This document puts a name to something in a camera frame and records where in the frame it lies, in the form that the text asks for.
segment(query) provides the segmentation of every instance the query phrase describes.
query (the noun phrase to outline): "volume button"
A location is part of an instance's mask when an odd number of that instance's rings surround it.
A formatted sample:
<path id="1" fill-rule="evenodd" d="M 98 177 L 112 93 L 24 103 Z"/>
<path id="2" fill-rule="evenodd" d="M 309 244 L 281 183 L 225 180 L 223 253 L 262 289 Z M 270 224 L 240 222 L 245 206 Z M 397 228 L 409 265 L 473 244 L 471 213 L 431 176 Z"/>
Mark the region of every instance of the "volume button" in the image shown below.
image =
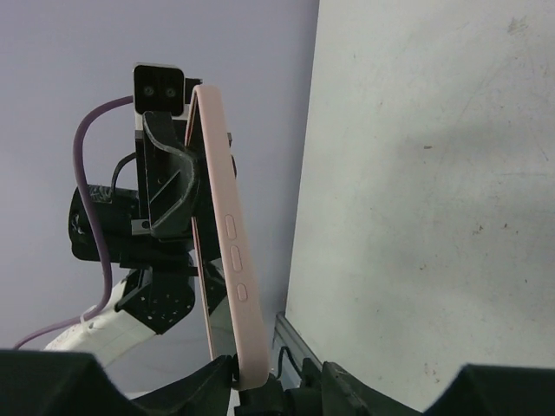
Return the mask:
<path id="1" fill-rule="evenodd" d="M 232 265 L 235 271 L 241 271 L 243 269 L 243 264 L 241 263 L 241 253 L 239 252 L 239 247 L 237 245 L 232 245 L 229 249 L 232 254 Z"/>
<path id="2" fill-rule="evenodd" d="M 241 302 L 245 302 L 249 298 L 249 295 L 246 291 L 246 286 L 244 286 L 242 283 L 237 285 L 237 298 Z"/>
<path id="3" fill-rule="evenodd" d="M 235 220 L 231 215 L 225 216 L 225 231 L 227 231 L 227 236 L 230 240 L 237 238 L 237 232 L 235 231 Z"/>

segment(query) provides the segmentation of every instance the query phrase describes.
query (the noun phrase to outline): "black mechanical part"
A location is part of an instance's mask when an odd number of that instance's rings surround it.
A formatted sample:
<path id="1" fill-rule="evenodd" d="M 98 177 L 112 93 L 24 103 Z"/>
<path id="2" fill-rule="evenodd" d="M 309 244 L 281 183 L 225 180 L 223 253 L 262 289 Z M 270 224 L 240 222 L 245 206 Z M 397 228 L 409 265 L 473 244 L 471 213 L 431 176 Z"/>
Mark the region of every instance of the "black mechanical part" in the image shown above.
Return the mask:
<path id="1" fill-rule="evenodd" d="M 148 409 L 173 409 L 174 414 L 184 416 L 226 415 L 232 368 L 233 358 L 222 355 L 196 373 L 141 396 L 134 403 Z"/>
<path id="2" fill-rule="evenodd" d="M 300 387 L 315 388 L 322 390 L 322 372 L 310 358 L 303 360 L 303 369 L 301 370 Z"/>
<path id="3" fill-rule="evenodd" d="M 555 414 L 555 370 L 467 365 L 427 416 Z"/>
<path id="4" fill-rule="evenodd" d="M 178 139 L 170 113 L 146 111 L 142 119 L 150 233 L 159 240 L 184 239 L 199 190 L 197 158 Z"/>
<path id="5" fill-rule="evenodd" d="M 196 78 L 186 78 L 185 79 L 185 103 L 190 104 L 191 93 L 195 85 L 202 83 L 202 80 Z M 162 107 L 149 107 L 148 111 L 167 111 L 167 108 Z M 185 134 L 186 134 L 186 121 L 185 120 L 173 120 L 173 130 L 177 136 L 178 148 L 185 145 Z M 155 192 L 156 184 L 160 179 L 169 178 L 164 166 L 159 169 L 156 164 L 149 164 L 147 169 L 147 159 L 151 159 L 152 156 L 149 155 L 152 150 L 151 146 L 148 146 L 147 141 L 145 141 L 145 133 L 140 131 L 135 131 L 135 153 L 137 155 L 137 183 L 139 187 L 139 213 L 141 218 L 148 218 L 148 196 L 147 196 L 147 182 L 151 184 L 151 192 Z"/>
<path id="6" fill-rule="evenodd" d="M 287 399 L 281 382 L 270 374 L 266 384 L 239 392 L 241 406 L 235 407 L 235 416 L 289 416 Z"/>
<path id="7" fill-rule="evenodd" d="M 150 235 L 132 235 L 131 221 L 140 218 L 137 191 L 115 188 L 111 196 L 109 186 L 90 185 L 88 189 L 112 263 L 124 269 L 140 270 L 147 270 L 154 264 L 165 264 L 172 270 L 185 270 L 190 266 L 191 238 L 162 243 Z M 98 250 L 77 190 L 69 207 L 68 228 L 73 255 L 80 260 L 98 262 Z"/>
<path id="8" fill-rule="evenodd" d="M 123 296 L 115 304 L 115 311 L 125 310 L 162 335 L 193 309 L 196 274 L 194 267 L 177 272 L 132 270 L 126 277 Z"/>
<path id="9" fill-rule="evenodd" d="M 232 375 L 234 381 L 239 381 L 239 357 L 237 354 L 233 356 Z"/>
<path id="10" fill-rule="evenodd" d="M 199 170 L 205 172 L 204 165 L 206 159 L 199 156 Z M 218 229 L 214 216 L 214 205 L 212 202 L 212 194 L 210 190 L 209 178 L 205 175 L 200 177 L 199 197 L 195 205 L 194 217 L 204 226 L 199 227 L 199 240 L 202 241 L 202 260 L 210 263 L 222 257 L 219 250 Z"/>
<path id="11" fill-rule="evenodd" d="M 289 415 L 322 416 L 322 391 L 315 388 L 299 387 L 285 391 Z"/>
<path id="12" fill-rule="evenodd" d="M 186 81 L 179 68 L 137 65 L 133 71 L 134 105 L 138 114 L 185 111 Z"/>
<path id="13" fill-rule="evenodd" d="M 204 274 L 208 315 L 211 315 L 227 296 L 227 289 L 224 277 L 214 264 L 204 262 Z"/>

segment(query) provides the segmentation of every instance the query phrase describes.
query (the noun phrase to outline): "purple cable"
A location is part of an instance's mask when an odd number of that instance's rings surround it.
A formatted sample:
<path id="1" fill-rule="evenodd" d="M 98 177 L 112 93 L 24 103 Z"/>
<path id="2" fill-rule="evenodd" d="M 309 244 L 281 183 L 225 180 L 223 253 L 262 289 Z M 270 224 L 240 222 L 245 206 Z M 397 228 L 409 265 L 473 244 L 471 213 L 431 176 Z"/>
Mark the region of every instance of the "purple cable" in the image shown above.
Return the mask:
<path id="1" fill-rule="evenodd" d="M 95 108 L 81 121 L 81 124 L 75 132 L 73 140 L 73 168 L 75 172 L 75 180 L 77 181 L 77 188 L 79 189 L 83 207 L 87 213 L 88 222 L 90 223 L 90 228 L 93 232 L 93 237 L 95 238 L 96 249 L 98 250 L 102 266 L 102 274 L 104 275 L 104 293 L 102 293 L 102 299 L 90 312 L 83 316 L 85 320 L 89 320 L 99 315 L 110 300 L 110 296 L 112 295 L 112 265 L 110 264 L 108 247 L 106 246 L 106 241 L 102 235 L 101 225 L 98 221 L 98 217 L 96 216 L 95 207 L 93 206 L 93 200 L 88 193 L 87 176 L 85 175 L 85 166 L 83 163 L 83 141 L 85 140 L 87 130 L 90 125 L 93 124 L 93 121 L 114 108 L 125 106 L 127 104 L 131 104 L 132 102 L 133 97 L 128 96 L 107 102 L 106 104 L 102 104 L 101 106 Z M 77 316 L 63 322 L 54 323 L 46 328 L 39 329 L 38 331 L 21 339 L 14 346 L 14 349 L 21 348 L 27 342 L 34 340 L 41 335 L 45 335 L 58 329 L 63 329 L 71 325 L 76 325 L 77 323 L 80 323 L 80 319 L 81 317 Z"/>

